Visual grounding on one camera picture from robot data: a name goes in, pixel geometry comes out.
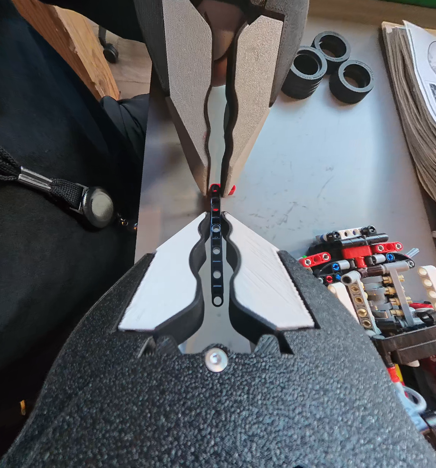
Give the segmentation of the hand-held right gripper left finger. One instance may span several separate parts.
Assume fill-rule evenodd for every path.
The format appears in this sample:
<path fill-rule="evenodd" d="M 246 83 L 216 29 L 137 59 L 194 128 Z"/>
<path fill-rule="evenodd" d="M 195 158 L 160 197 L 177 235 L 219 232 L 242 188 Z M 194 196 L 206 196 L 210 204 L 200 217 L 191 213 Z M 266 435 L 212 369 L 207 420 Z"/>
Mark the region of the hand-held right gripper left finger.
<path fill-rule="evenodd" d="M 120 331 L 187 341 L 203 323 L 199 271 L 206 261 L 207 212 L 160 245 L 119 323 Z"/>

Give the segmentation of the open instruction booklet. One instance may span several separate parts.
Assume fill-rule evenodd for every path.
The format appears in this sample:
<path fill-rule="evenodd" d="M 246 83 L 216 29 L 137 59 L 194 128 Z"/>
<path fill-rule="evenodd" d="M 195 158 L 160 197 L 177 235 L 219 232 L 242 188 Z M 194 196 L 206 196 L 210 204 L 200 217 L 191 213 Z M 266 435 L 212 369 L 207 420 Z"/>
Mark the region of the open instruction booklet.
<path fill-rule="evenodd" d="M 436 30 L 408 21 L 384 21 L 381 30 L 408 149 L 418 179 L 436 203 Z"/>

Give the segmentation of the person's left hand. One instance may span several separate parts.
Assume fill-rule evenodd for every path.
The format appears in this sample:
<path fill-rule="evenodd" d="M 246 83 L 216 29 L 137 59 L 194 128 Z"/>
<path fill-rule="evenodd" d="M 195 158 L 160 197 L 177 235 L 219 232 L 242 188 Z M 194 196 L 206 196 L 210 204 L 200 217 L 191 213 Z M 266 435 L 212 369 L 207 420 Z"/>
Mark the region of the person's left hand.
<path fill-rule="evenodd" d="M 246 19 L 241 9 L 215 0 L 201 1 L 198 11 L 206 18 L 212 32 L 212 87 L 225 85 L 227 62 L 233 39 Z"/>

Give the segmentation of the toy brick race car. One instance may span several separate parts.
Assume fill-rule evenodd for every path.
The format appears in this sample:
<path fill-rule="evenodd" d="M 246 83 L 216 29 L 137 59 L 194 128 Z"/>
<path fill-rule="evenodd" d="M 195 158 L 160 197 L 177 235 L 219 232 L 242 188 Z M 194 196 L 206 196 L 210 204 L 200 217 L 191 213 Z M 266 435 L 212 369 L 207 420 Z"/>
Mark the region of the toy brick race car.
<path fill-rule="evenodd" d="M 317 236 L 297 261 L 349 310 L 377 349 L 414 425 L 436 450 L 436 267 L 416 266 L 373 225 Z"/>

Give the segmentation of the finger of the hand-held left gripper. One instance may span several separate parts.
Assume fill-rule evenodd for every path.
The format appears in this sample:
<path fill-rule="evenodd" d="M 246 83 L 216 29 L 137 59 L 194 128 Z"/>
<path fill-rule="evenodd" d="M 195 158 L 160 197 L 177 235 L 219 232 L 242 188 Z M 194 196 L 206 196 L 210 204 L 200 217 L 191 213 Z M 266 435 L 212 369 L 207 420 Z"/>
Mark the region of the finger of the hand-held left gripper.
<path fill-rule="evenodd" d="M 269 114 L 283 21 L 261 15 L 240 28 L 227 64 L 228 121 L 221 195 L 228 196 Z"/>
<path fill-rule="evenodd" d="M 188 0 L 162 1 L 168 65 L 168 109 L 192 176 L 203 195 L 209 187 L 212 33 Z"/>

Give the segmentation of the long black brick beam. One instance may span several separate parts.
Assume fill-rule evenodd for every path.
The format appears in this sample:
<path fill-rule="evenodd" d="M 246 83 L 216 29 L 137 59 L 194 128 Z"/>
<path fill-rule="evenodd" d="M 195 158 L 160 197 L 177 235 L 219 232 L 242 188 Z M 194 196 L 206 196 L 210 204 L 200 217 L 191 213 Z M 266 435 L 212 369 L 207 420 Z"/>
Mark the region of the long black brick beam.
<path fill-rule="evenodd" d="M 209 197 L 211 301 L 215 307 L 220 307 L 224 298 L 220 184 L 210 186 Z"/>

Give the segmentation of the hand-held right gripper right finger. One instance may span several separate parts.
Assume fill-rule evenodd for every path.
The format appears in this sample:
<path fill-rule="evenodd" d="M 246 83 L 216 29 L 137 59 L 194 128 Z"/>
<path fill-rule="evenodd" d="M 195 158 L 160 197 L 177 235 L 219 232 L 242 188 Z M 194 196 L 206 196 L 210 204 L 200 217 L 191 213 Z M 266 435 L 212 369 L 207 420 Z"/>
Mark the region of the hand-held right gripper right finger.
<path fill-rule="evenodd" d="M 312 329 L 309 313 L 279 249 L 229 213 L 222 213 L 229 281 L 229 318 L 255 348 L 271 336 L 281 353 L 292 353 L 284 332 Z"/>

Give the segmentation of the black office chair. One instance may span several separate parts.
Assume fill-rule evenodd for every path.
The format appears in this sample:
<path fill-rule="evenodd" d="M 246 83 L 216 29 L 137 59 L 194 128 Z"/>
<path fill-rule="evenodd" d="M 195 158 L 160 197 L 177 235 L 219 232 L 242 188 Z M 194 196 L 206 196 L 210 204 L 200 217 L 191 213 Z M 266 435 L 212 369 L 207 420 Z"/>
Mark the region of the black office chair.
<path fill-rule="evenodd" d="M 106 40 L 107 30 L 102 26 L 98 26 L 98 41 L 103 49 L 103 55 L 106 61 L 110 64 L 116 64 L 119 60 L 119 54 L 116 47 L 107 42 Z"/>

